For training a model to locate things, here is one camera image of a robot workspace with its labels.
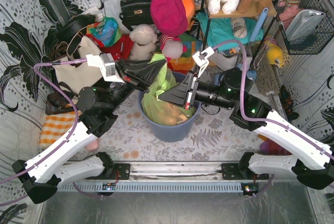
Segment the blue trash bin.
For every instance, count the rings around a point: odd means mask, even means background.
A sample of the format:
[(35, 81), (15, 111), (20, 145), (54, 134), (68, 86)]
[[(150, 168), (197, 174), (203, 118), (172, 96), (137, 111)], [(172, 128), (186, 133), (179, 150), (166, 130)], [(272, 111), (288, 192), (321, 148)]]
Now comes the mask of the blue trash bin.
[(164, 142), (182, 141), (193, 127), (195, 116), (199, 113), (200, 103), (194, 103), (189, 110), (171, 103), (158, 100), (156, 92), (160, 90), (155, 81), (148, 92), (140, 92), (139, 108), (147, 120), (153, 135)]

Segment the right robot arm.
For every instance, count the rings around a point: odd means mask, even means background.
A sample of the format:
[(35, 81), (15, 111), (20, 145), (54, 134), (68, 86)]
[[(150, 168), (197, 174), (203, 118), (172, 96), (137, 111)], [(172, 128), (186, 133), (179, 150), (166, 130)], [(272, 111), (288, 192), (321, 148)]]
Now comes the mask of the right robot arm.
[(333, 186), (333, 148), (301, 132), (269, 104), (249, 94), (252, 84), (239, 68), (223, 72), (218, 85), (202, 82), (189, 72), (158, 98), (185, 109), (195, 101), (231, 109), (229, 119), (235, 125), (265, 136), (289, 152), (285, 156), (245, 152), (237, 165), (238, 175), (246, 179), (262, 174), (292, 177), (316, 190)]

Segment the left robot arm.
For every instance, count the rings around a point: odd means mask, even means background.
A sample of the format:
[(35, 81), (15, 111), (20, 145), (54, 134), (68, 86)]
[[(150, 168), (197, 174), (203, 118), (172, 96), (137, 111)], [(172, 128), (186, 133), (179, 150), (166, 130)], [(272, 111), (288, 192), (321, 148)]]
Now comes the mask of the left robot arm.
[(133, 91), (147, 91), (161, 68), (166, 66), (166, 59), (115, 61), (111, 54), (88, 54), (73, 63), (96, 67), (105, 81), (119, 82), (121, 86), (112, 89), (82, 88), (77, 103), (69, 100), (75, 113), (73, 126), (34, 158), (13, 163), (14, 177), (21, 181), (26, 194), (35, 204), (51, 198), (63, 185), (100, 175), (108, 177), (113, 173), (114, 162), (105, 152), (69, 165), (65, 162), (112, 127), (117, 120), (114, 111)]

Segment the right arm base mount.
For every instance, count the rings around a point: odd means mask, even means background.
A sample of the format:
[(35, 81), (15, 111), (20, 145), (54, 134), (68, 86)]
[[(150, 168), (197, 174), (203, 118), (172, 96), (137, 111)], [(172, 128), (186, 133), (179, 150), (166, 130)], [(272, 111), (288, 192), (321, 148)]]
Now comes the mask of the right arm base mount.
[(221, 173), (224, 180), (268, 180), (269, 174), (255, 174), (249, 168), (239, 169), (237, 163), (222, 163)]

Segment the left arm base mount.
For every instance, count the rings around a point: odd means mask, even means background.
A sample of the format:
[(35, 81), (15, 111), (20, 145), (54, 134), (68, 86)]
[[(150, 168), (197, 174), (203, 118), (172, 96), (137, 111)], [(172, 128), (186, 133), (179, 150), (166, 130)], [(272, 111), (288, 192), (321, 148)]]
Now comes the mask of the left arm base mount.
[(128, 180), (130, 176), (130, 164), (129, 163), (116, 163), (111, 169), (103, 171), (101, 175), (98, 176), (100, 180)]

